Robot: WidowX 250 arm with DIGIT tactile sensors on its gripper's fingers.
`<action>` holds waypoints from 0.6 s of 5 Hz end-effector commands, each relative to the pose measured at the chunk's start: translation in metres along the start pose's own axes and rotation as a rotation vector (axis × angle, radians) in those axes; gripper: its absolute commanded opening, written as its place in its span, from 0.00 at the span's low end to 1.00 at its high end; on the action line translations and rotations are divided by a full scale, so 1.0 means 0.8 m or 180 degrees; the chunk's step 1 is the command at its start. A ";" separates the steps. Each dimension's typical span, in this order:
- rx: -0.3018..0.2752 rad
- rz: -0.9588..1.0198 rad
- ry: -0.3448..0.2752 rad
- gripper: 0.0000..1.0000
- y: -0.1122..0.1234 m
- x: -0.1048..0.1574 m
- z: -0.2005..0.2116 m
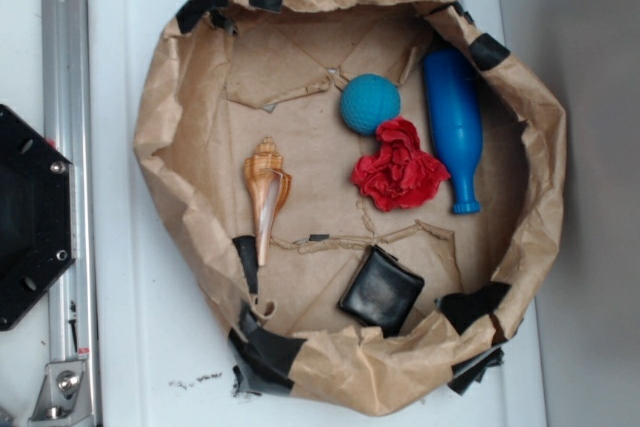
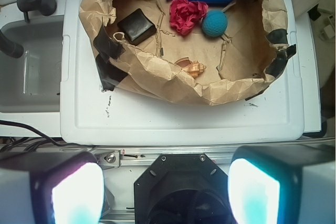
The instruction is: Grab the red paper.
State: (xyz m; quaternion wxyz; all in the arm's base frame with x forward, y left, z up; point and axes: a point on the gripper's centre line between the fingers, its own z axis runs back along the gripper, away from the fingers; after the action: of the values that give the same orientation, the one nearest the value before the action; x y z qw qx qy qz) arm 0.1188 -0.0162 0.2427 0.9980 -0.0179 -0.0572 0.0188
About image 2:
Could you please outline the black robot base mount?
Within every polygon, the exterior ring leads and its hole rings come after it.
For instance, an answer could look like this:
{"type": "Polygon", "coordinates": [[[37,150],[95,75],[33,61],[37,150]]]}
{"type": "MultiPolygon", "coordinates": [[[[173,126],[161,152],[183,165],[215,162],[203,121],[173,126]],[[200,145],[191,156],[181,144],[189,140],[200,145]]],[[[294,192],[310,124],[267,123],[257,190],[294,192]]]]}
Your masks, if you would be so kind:
{"type": "Polygon", "coordinates": [[[162,154],[134,182],[135,223],[235,223],[228,176],[206,154],[162,154]]]}

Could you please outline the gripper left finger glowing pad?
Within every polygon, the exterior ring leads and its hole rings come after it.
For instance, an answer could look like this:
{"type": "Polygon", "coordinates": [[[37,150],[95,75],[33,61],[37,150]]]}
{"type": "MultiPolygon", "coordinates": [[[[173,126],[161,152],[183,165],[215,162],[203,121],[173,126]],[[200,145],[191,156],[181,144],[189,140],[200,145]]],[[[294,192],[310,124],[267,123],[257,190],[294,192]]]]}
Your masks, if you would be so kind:
{"type": "Polygon", "coordinates": [[[99,223],[103,202],[89,152],[1,153],[1,223],[99,223]]]}

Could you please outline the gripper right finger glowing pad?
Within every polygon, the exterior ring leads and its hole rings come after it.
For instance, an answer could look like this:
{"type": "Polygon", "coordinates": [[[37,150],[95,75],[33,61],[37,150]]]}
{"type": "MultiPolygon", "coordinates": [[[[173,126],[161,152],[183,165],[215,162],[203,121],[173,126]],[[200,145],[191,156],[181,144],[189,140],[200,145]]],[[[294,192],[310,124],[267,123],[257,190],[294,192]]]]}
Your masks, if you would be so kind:
{"type": "Polygon", "coordinates": [[[228,198],[237,223],[335,223],[335,148],[243,145],[230,164],[228,198]]]}

